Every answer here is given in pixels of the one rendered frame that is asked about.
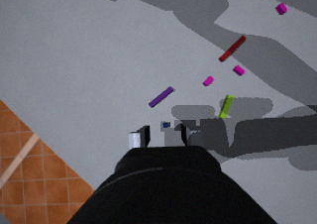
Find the small magenta block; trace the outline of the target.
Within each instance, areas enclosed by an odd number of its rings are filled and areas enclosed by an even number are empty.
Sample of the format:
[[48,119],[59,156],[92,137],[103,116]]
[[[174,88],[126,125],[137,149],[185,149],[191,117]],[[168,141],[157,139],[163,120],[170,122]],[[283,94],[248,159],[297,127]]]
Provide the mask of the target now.
[[242,74],[245,72],[245,71],[244,71],[241,67],[239,67],[238,65],[234,67],[233,71],[234,71],[238,76],[242,75]]
[[212,76],[209,76],[209,77],[203,82],[203,84],[204,84],[205,86],[207,86],[213,79],[214,79],[214,78],[213,78]]
[[276,11],[278,12],[279,15],[285,13],[287,11],[286,7],[284,6],[283,3],[280,3],[275,7]]

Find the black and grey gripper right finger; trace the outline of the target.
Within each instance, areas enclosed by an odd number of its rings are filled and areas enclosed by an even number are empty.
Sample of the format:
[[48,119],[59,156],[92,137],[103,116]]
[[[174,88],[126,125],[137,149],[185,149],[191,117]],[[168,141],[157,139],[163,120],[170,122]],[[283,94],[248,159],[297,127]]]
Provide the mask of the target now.
[[180,124],[181,140],[185,146],[201,146],[204,148],[203,131],[194,129],[187,124]]

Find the red rod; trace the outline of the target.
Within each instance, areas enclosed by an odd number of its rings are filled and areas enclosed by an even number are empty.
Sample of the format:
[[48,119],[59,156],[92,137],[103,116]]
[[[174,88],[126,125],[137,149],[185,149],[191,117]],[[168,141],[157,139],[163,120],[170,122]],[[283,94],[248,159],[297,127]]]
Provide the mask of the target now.
[[241,44],[246,38],[241,36],[220,58],[219,61],[222,62],[239,44]]

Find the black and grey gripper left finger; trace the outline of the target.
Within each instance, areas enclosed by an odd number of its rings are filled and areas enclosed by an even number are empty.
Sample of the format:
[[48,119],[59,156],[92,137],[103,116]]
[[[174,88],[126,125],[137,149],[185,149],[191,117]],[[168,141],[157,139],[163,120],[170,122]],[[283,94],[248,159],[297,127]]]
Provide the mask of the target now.
[[129,151],[133,148],[147,147],[151,140],[150,125],[146,125],[136,132],[129,133]]

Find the purple rod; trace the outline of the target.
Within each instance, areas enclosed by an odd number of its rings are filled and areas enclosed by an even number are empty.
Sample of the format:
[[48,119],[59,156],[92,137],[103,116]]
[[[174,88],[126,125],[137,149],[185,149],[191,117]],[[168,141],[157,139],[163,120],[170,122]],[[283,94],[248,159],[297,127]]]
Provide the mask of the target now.
[[163,98],[165,98],[173,89],[169,87],[163,93],[161,93],[158,97],[156,97],[153,101],[149,103],[151,108],[155,106],[158,102],[160,102]]

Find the lime green rod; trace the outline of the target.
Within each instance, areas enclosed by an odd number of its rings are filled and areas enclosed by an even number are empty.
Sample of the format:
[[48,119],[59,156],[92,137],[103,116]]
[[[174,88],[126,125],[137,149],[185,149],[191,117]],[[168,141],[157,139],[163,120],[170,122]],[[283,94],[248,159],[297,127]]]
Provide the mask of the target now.
[[231,102],[232,102],[232,100],[233,100],[233,97],[234,97],[234,96],[232,96],[232,95],[227,95],[227,96],[226,96],[225,101],[224,101],[224,103],[223,103],[223,106],[222,106],[222,108],[221,108],[221,111],[220,111],[218,117],[220,117],[220,118],[222,118],[222,119],[225,119],[225,117],[226,117],[226,115],[227,115],[227,112],[228,112],[228,110],[229,110],[229,107],[230,107],[230,105],[231,105]]

